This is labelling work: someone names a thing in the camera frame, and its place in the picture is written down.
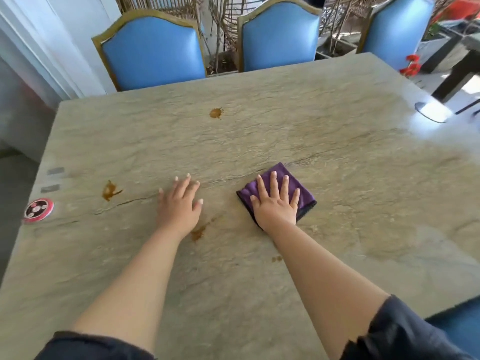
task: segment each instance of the forearm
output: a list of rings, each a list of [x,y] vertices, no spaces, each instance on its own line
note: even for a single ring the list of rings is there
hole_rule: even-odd
[[[276,223],[274,241],[331,359],[368,331],[388,294],[329,253],[300,228]]]
[[[80,316],[73,331],[114,337],[153,352],[181,238],[157,231],[121,275]]]

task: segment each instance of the hand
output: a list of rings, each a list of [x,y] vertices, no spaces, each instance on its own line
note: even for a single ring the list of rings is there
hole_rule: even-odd
[[[270,197],[265,188],[264,180],[257,176],[257,187],[260,199],[250,196],[253,205],[253,213],[258,225],[268,234],[269,230],[278,224],[279,221],[286,221],[297,224],[297,205],[299,203],[300,189],[293,193],[292,201],[289,204],[289,176],[283,177],[282,188],[279,192],[277,172],[270,175]]]
[[[189,185],[190,179],[190,174],[181,181],[176,176],[169,192],[164,193],[162,188],[158,190],[157,227],[172,231],[180,239],[194,229],[204,203],[199,199],[193,204],[200,182]]]

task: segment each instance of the dark sleeve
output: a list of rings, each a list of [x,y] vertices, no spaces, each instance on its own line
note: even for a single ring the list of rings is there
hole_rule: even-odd
[[[389,297],[357,343],[349,341],[340,360],[474,360],[445,333],[424,321],[396,296]]]
[[[75,332],[56,332],[35,360],[154,360],[154,356],[122,340]]]

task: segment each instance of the marble table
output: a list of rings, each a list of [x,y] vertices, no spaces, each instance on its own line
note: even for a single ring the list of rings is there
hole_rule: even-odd
[[[480,33],[465,36],[462,39],[462,44],[467,47],[469,52],[453,66],[450,75],[431,94],[442,103],[450,100],[474,75],[480,74]],[[468,105],[458,113],[465,111],[474,104]]]
[[[0,359],[31,359],[68,328],[152,232],[158,187],[187,172],[202,182],[203,236],[179,248],[160,359],[326,358],[235,194],[279,161],[318,200],[299,226],[420,315],[480,294],[480,139],[417,101],[441,107],[356,54],[63,102],[30,197],[55,209],[21,226]],[[123,189],[110,202],[108,180]]]

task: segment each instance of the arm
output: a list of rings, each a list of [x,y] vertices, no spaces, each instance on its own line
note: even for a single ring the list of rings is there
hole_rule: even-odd
[[[75,332],[123,340],[153,352],[170,272],[182,239],[195,227],[203,200],[193,205],[199,182],[175,178],[159,190],[158,228],[120,276],[73,325]]]
[[[348,340],[365,335],[389,295],[329,253],[296,226],[297,189],[289,204],[288,176],[281,190],[272,172],[270,195],[257,177],[260,199],[251,196],[255,219],[283,256],[327,355],[339,359]]]

